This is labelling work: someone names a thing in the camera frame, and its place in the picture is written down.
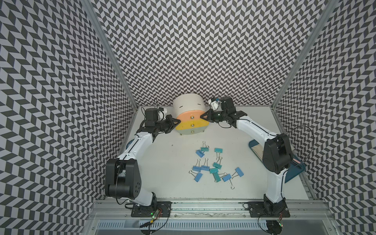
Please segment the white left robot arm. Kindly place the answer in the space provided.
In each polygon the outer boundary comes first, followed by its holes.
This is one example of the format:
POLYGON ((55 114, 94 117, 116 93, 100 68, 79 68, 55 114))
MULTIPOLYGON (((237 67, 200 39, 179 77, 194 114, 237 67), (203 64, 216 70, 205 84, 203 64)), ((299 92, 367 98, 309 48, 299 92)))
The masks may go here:
POLYGON ((134 139, 118 157, 110 159, 105 168, 105 195, 116 200, 128 199, 138 206, 155 204, 155 194, 142 187, 142 178, 137 160, 154 143, 159 134, 168 134, 181 120, 168 115, 165 108, 148 108, 134 139))

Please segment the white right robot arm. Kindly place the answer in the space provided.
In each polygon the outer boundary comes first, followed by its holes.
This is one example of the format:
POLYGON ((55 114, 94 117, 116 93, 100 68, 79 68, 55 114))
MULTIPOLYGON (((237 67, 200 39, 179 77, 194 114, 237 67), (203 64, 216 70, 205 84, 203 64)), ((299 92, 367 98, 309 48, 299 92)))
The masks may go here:
POLYGON ((231 127, 252 137, 261 147, 261 161, 268 170, 264 204, 281 207, 285 202, 284 185, 286 174, 293 160, 287 134, 277 134, 256 123, 244 111, 238 111, 231 97, 212 98, 209 110, 200 116, 211 123, 226 122, 231 127))

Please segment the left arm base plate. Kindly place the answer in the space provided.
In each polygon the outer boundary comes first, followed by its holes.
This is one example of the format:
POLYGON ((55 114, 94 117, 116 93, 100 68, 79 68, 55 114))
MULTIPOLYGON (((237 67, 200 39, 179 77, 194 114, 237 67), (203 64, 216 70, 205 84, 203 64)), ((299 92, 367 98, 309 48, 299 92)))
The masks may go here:
POLYGON ((155 206, 137 206, 133 205, 131 211, 131 217, 140 217, 140 218, 151 218, 154 213, 158 210, 162 210, 162 218, 167 218, 170 216, 171 211, 171 201, 161 201, 157 202, 155 206))

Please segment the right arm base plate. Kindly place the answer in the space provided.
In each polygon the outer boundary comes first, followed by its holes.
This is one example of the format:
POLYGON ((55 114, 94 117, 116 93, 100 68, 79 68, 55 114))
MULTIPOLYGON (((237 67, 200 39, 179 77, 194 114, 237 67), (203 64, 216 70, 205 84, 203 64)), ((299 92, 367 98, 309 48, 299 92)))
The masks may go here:
POLYGON ((271 203, 269 201, 247 202, 248 210, 252 218, 259 216, 290 218, 290 212, 285 201, 271 203))

